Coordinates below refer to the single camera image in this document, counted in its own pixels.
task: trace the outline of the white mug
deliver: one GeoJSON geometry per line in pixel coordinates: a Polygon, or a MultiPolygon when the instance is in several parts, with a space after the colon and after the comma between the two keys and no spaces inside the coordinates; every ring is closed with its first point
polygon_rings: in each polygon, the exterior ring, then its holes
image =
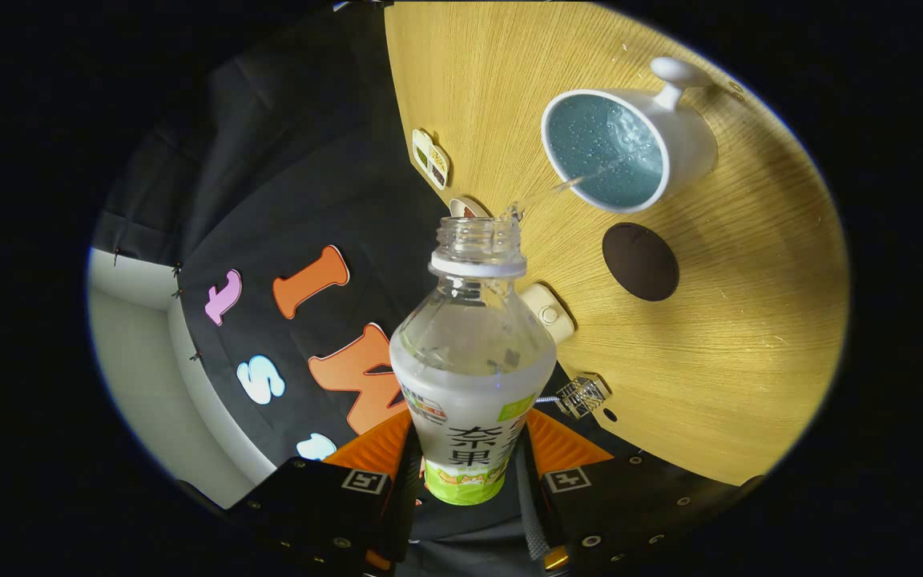
{"type": "Polygon", "coordinates": [[[616,157],[615,147],[622,146],[616,138],[627,143],[622,150],[637,151],[642,163],[627,162],[629,167],[622,167],[625,172],[609,171],[572,187],[604,211],[643,211],[662,194],[706,175],[718,155],[707,122],[695,110],[679,105],[686,88],[705,87],[711,78],[691,63],[672,58],[653,59],[651,69],[667,82],[656,95],[629,88],[579,89],[555,96],[543,110],[543,149],[562,180],[593,172],[606,160],[608,150],[616,157]]]}

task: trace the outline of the pink letter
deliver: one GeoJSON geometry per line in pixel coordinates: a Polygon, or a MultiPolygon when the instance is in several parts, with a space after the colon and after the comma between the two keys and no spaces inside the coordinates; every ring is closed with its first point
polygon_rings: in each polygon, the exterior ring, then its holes
{"type": "Polygon", "coordinates": [[[241,298],[241,273],[231,270],[227,273],[227,286],[223,291],[216,292],[215,286],[210,286],[208,290],[208,303],[205,304],[205,314],[216,323],[216,326],[223,324],[224,312],[230,310],[230,307],[237,303],[241,298]]]}

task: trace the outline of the bottle neck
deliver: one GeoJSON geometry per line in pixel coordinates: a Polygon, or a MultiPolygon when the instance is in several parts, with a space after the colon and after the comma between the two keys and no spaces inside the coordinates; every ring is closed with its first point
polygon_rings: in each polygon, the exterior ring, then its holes
{"type": "Polygon", "coordinates": [[[515,281],[510,278],[473,278],[433,272],[439,277],[437,292],[450,299],[486,303],[488,299],[505,299],[515,293],[515,281]]]}
{"type": "Polygon", "coordinates": [[[519,278],[526,260],[519,245],[517,220],[444,218],[439,245],[429,257],[437,275],[472,279],[519,278]]]}

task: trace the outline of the dark brown circle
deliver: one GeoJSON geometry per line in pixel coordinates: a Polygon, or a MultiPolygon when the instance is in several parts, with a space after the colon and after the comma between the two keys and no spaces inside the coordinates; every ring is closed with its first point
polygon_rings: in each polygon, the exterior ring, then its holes
{"type": "Polygon", "coordinates": [[[663,301],[679,285],[679,263],[667,242],[652,230],[619,223],[604,233],[604,262],[631,295],[663,301]]]}

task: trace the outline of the plastic bottle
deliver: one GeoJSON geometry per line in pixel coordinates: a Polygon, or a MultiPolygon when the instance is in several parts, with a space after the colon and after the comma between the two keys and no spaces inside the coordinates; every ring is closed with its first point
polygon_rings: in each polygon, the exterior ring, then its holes
{"type": "Polygon", "coordinates": [[[445,218],[437,240],[437,287],[398,326],[389,353],[429,490],[475,505],[501,490],[557,350],[515,292],[526,271],[516,219],[445,218]]]}

